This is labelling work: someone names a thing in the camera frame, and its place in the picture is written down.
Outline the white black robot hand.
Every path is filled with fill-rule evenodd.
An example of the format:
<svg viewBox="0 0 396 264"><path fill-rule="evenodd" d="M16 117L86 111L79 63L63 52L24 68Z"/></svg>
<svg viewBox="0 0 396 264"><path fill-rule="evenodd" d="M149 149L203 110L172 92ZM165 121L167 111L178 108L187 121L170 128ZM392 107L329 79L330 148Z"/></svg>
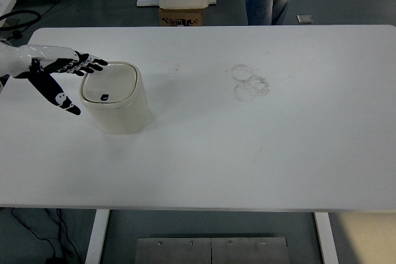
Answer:
<svg viewBox="0 0 396 264"><path fill-rule="evenodd" d="M13 47L1 44L1 76L27 79L51 104L75 115L81 110L73 104L52 73L83 76L102 71L108 62L71 48L42 45Z"/></svg>

